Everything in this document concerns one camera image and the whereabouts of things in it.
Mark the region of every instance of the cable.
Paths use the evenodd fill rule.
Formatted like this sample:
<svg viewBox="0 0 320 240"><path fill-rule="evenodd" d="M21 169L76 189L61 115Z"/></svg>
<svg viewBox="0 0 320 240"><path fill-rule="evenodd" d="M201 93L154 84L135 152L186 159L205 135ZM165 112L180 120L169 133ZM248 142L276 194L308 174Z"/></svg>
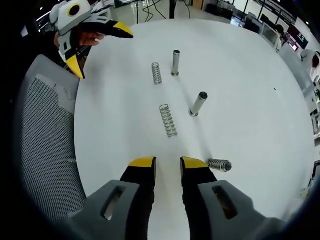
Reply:
<svg viewBox="0 0 320 240"><path fill-rule="evenodd" d="M191 19L190 8L189 8L189 6L187 5L186 0L182 0L182 1L184 2L185 6L188 8L189 19Z"/></svg>
<svg viewBox="0 0 320 240"><path fill-rule="evenodd" d="M146 14L148 14L148 16L146 17L146 19L144 21L145 23L149 22L154 17L154 14L150 12L148 0L146 1L146 7L143 8L142 11L144 11Z"/></svg>
<svg viewBox="0 0 320 240"><path fill-rule="evenodd" d="M136 6L136 24L139 24L139 9L138 9L138 1L135 2Z"/></svg>
<svg viewBox="0 0 320 240"><path fill-rule="evenodd" d="M150 12L150 7L155 6L156 4L160 3L162 0L159 0L157 2L154 2L153 4L151 4L149 6L148 1L146 2L146 6L145 8L142 9L142 11L144 11L146 14L148 14L148 16L146 17L145 23L150 22L150 20L154 17L154 14L152 12Z"/></svg>
<svg viewBox="0 0 320 240"><path fill-rule="evenodd" d="M152 0L152 2L153 2L153 5L154 5L154 7L155 7L155 10L156 10L164 19L166 19L166 17L157 9L157 6L156 6L155 1Z"/></svg>

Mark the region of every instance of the person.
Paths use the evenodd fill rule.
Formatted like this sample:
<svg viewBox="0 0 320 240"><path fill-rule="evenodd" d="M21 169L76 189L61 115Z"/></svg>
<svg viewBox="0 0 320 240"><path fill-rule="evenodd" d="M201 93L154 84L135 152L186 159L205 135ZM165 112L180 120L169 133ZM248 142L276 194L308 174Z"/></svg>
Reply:
<svg viewBox="0 0 320 240"><path fill-rule="evenodd" d="M267 28L263 35L274 45L277 52L282 48L281 36L285 33L284 28L278 24L275 26L275 32L271 28Z"/></svg>
<svg viewBox="0 0 320 240"><path fill-rule="evenodd" d="M320 52L310 49L301 52L301 61L313 82L320 80Z"/></svg>
<svg viewBox="0 0 320 240"><path fill-rule="evenodd" d="M278 36L277 36L277 39L276 39L276 42L275 42L275 49L276 49L277 51L279 51L279 50L282 48L281 38L282 38L282 36L284 35L285 30L284 30L284 27L283 27L283 26L281 26L280 24L278 24L278 25L275 26L275 31L278 33Z"/></svg>

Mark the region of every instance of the desk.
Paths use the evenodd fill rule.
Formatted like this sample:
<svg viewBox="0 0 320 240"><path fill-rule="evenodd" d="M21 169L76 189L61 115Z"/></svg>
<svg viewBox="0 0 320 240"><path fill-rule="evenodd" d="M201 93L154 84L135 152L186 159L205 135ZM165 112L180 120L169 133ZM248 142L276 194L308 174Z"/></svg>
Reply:
<svg viewBox="0 0 320 240"><path fill-rule="evenodd" d="M134 39L106 37L93 47L75 107L77 165L87 196L120 179L128 163L157 157L150 239L188 239L180 157L232 162L214 171L250 196L257 211L281 218L307 185L314 136L299 85L256 33L205 20L134 25ZM179 76L171 76L180 50ZM153 62L162 84L154 85ZM197 95L208 99L189 116ZM168 138L159 106L169 104L178 136Z"/></svg>

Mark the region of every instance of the floor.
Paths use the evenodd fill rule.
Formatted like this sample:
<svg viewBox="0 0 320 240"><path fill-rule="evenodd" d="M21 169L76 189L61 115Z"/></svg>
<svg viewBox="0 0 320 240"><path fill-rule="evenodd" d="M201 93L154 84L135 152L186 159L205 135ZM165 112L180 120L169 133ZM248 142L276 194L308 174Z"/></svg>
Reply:
<svg viewBox="0 0 320 240"><path fill-rule="evenodd" d="M151 6L154 4L154 2L156 3L158 1L159 0L139 1L139 2L133 2L130 5L116 8L112 12L112 18L126 24L127 26L133 26L137 23L143 24L146 22L148 17L147 7L150 6L149 11L151 14L154 15L152 18L151 18L152 15L149 16L148 19L151 18L150 22L163 20L164 17L166 19L169 19L170 0L161 0L159 3L155 5L156 7ZM188 7L190 10L191 19L212 20L212 21L217 21L217 22L222 22L227 24L231 22L229 19L209 14L202 10L196 9L193 6L188 6ZM188 19L188 18L189 18L189 11L186 4L183 1L178 0L175 8L175 19Z"/></svg>

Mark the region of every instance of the office chair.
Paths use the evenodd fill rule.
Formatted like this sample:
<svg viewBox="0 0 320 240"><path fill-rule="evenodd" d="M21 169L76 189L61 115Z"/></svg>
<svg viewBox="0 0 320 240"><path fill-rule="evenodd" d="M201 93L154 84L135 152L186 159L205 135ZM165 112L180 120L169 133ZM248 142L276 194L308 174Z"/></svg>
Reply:
<svg viewBox="0 0 320 240"><path fill-rule="evenodd" d="M31 199L53 222L80 211L86 200L75 160L78 86L78 78L39 55L14 111L15 164Z"/></svg>

